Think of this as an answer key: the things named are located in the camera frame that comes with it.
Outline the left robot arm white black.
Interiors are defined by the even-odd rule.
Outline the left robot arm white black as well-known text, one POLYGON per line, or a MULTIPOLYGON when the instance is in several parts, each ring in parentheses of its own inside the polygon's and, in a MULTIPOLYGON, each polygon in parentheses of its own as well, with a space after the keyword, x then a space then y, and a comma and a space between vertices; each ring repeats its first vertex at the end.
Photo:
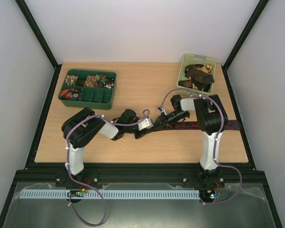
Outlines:
POLYGON ((118 140, 125 133, 141 133, 153 127, 148 109, 143 111, 140 119, 134 110, 126 109, 120 117, 108 120, 104 115, 97 115, 89 107, 82 109, 66 120, 61 130, 66 141, 66 169, 71 175, 77 175, 84 169, 83 158, 86 146, 98 134, 110 140, 118 140))

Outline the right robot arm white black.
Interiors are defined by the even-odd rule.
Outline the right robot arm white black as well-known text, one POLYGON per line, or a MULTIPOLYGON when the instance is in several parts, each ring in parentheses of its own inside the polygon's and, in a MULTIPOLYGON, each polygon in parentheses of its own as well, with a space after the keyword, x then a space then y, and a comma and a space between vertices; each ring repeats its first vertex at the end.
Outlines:
POLYGON ((208 186, 219 178, 218 152, 220 139, 228 116, 222 106, 218 95, 187 97, 174 95, 171 98, 174 111, 166 114, 159 107, 161 115, 154 123, 156 130, 171 129, 176 123, 190 116, 195 111, 199 129, 203 132, 203 152, 196 175, 201 186, 208 186))

